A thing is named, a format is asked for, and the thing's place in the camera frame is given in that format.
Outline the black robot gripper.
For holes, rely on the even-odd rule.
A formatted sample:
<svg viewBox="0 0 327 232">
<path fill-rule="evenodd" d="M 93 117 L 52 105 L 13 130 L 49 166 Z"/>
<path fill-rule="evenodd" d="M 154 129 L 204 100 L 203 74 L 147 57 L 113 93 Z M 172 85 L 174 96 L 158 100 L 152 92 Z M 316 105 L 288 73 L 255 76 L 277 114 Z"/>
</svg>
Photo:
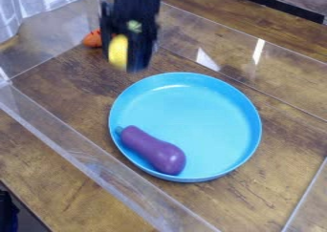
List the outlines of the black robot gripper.
<svg viewBox="0 0 327 232">
<path fill-rule="evenodd" d="M 141 25 L 140 32 L 127 35 L 127 66 L 128 73 L 140 72 L 149 64 L 156 43 L 158 26 L 155 22 L 160 0 L 108 0 L 99 1 L 99 32 L 101 53 L 108 57 L 108 45 L 113 33 L 120 33 L 129 21 Z"/>
</svg>

